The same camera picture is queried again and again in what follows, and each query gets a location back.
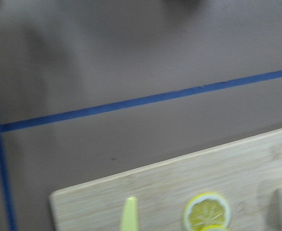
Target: wood grain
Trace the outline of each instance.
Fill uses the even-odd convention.
[[[233,231],[278,231],[282,129],[55,191],[58,231],[118,231],[126,198],[139,201],[141,231],[182,231],[186,203],[223,194]]]

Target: lemon slice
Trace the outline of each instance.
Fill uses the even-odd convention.
[[[223,226],[211,225],[205,227],[201,231],[229,231],[229,230],[227,228],[224,228]]]
[[[184,226],[187,231],[201,231],[208,226],[227,227],[231,209],[227,200],[214,192],[193,198],[184,211]]]

